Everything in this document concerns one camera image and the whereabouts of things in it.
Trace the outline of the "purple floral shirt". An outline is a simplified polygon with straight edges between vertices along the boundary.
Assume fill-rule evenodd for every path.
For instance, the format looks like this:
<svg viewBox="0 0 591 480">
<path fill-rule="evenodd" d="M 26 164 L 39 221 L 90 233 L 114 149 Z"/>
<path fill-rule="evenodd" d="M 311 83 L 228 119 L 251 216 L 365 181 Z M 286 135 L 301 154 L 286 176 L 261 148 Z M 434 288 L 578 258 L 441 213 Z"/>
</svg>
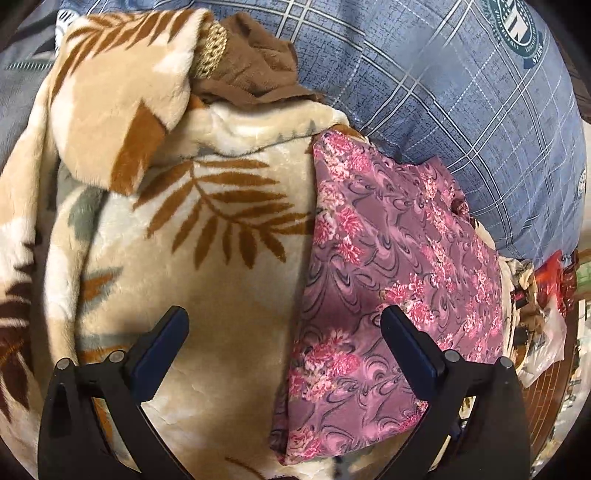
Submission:
<svg viewBox="0 0 591 480">
<path fill-rule="evenodd" d="M 270 434 L 284 465 L 368 447 L 421 419 L 427 405 L 381 333 L 387 307 L 470 361 L 503 350 L 498 256 L 442 161 L 400 164 L 335 130 L 311 149 L 311 260 Z"/>
</svg>

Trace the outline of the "clear plastic bag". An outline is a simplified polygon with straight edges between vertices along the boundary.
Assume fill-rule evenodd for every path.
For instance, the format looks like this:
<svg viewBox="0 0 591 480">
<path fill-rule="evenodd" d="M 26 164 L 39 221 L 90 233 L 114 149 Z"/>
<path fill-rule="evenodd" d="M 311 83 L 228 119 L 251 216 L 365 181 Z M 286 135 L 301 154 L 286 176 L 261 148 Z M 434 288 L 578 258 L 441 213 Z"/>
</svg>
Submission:
<svg viewBox="0 0 591 480">
<path fill-rule="evenodd" d="M 525 389 L 531 387 L 551 366 L 565 358 L 567 325 L 557 296 L 551 295 L 546 306 L 530 316 L 526 324 L 533 326 L 532 336 L 518 373 Z"/>
</svg>

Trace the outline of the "red plastic bag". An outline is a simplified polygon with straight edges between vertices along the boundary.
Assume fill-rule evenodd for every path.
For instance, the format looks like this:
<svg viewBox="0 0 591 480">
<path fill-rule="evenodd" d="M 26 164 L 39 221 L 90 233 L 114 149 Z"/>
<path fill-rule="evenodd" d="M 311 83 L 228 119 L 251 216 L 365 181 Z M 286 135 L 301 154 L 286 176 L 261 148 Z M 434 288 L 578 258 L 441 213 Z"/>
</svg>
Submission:
<svg viewBox="0 0 591 480">
<path fill-rule="evenodd" d="M 545 308 L 555 296 L 559 312 L 563 317 L 567 316 L 575 304 L 578 266 L 577 250 L 567 256 L 558 250 L 535 271 L 537 302 L 541 308 Z"/>
</svg>

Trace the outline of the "beige leaf print blanket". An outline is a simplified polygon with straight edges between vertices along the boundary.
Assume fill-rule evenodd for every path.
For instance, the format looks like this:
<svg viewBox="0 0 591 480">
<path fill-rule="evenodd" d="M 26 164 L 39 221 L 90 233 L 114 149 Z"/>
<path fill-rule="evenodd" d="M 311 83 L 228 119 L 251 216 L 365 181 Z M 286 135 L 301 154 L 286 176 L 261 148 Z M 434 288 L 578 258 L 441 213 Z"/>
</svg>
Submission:
<svg viewBox="0 0 591 480">
<path fill-rule="evenodd" d="M 315 231 L 311 146 L 370 141 L 315 99 L 201 98 L 224 31 L 204 8 L 78 18 L 7 160 L 1 438 L 30 475 L 53 365 L 129 349 L 172 305 L 190 332 L 144 411 L 196 478 L 332 479 L 353 453 L 360 476 L 415 427 L 297 464 L 271 449 Z"/>
</svg>

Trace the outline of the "blue plaid pillow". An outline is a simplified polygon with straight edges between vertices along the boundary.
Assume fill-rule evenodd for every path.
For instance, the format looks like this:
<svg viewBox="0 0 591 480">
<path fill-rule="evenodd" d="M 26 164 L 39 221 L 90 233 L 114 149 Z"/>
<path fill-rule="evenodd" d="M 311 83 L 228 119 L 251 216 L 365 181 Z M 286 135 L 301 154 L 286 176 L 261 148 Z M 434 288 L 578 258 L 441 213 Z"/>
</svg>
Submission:
<svg viewBox="0 0 591 480">
<path fill-rule="evenodd" d="M 544 20 L 523 1 L 208 1 L 224 25 L 197 92 L 256 108 L 322 99 L 386 155 L 438 156 L 510 257 L 572 254 L 583 122 Z"/>
</svg>

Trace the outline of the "grey star bedsheet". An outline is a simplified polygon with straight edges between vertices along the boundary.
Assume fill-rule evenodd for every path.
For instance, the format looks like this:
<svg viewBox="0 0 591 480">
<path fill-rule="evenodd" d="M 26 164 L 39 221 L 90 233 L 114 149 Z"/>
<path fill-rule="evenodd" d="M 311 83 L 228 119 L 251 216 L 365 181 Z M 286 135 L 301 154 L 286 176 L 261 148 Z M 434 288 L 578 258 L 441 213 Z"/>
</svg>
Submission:
<svg viewBox="0 0 591 480">
<path fill-rule="evenodd" d="M 59 1 L 41 1 L 1 51 L 1 169 L 24 131 L 55 59 Z"/>
</svg>

